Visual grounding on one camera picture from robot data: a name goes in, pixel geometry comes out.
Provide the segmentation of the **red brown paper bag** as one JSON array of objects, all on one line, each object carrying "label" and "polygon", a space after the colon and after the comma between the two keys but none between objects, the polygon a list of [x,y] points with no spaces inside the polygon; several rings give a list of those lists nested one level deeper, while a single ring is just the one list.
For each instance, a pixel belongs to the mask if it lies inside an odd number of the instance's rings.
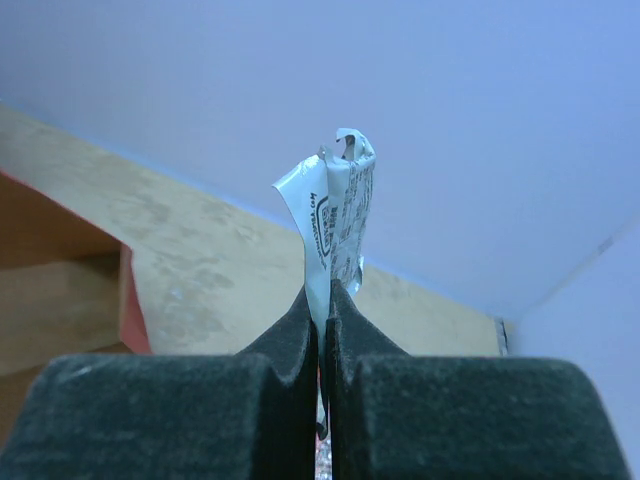
[{"label": "red brown paper bag", "polygon": [[1,177],[1,437],[30,384],[66,354],[151,351],[119,240],[26,184]]}]

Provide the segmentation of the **aluminium frame rail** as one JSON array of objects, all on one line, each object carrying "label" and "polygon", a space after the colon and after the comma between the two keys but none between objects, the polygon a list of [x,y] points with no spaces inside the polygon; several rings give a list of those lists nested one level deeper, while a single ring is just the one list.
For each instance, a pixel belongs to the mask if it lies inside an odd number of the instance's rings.
[{"label": "aluminium frame rail", "polygon": [[502,317],[495,317],[494,324],[500,355],[508,356],[510,354],[510,337],[513,325],[510,321],[505,320]]}]

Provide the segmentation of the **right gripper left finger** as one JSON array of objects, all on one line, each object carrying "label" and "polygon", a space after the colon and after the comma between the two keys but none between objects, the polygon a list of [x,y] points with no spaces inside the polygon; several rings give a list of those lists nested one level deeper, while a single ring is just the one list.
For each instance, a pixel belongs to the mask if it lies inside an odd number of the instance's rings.
[{"label": "right gripper left finger", "polygon": [[76,354],[32,384],[5,479],[310,479],[317,337],[299,294],[234,355]]}]

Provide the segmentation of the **white printed candy wrapper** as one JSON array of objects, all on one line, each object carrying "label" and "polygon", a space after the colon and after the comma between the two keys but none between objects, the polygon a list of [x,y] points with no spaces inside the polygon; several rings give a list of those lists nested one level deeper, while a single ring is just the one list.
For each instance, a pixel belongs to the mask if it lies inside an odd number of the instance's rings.
[{"label": "white printed candy wrapper", "polygon": [[273,184],[303,241],[304,290],[318,338],[318,367],[327,371],[326,332],[331,284],[350,295],[362,286],[362,242],[373,194],[376,153],[357,129],[340,128],[337,155],[329,147],[300,161]]}]

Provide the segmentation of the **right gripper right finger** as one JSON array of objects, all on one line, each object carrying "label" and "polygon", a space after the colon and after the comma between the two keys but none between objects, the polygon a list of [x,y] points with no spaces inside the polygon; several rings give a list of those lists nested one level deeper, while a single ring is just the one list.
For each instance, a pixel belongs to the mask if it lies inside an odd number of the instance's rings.
[{"label": "right gripper right finger", "polygon": [[627,479],[601,398],[558,359],[413,356],[331,284],[337,479]]}]

